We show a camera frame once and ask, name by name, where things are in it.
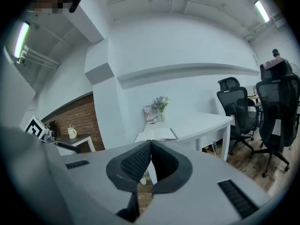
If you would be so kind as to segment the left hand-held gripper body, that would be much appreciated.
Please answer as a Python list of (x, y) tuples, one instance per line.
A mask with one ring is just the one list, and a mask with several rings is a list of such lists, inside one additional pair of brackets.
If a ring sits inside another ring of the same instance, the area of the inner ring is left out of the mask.
[(60, 154), (79, 154), (81, 149), (59, 142), (54, 136), (54, 132), (50, 130), (41, 120), (32, 116), (24, 128), (24, 132), (36, 136), (41, 142), (54, 145)]

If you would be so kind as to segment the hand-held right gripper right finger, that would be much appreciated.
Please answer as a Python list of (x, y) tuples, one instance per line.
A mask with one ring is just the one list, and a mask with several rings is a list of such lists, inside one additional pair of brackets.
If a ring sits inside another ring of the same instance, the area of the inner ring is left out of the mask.
[(150, 151), (157, 177), (153, 194), (174, 193), (188, 182), (193, 166), (186, 156), (156, 140), (151, 141)]

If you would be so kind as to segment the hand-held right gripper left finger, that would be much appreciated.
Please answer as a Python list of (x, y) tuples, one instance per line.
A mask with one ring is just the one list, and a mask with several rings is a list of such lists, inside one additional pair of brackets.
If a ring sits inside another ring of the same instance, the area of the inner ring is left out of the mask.
[(129, 222), (139, 216), (137, 185), (151, 161), (151, 141), (147, 140), (137, 147), (114, 157), (106, 166), (106, 174), (118, 190), (130, 192), (126, 208), (117, 215)]

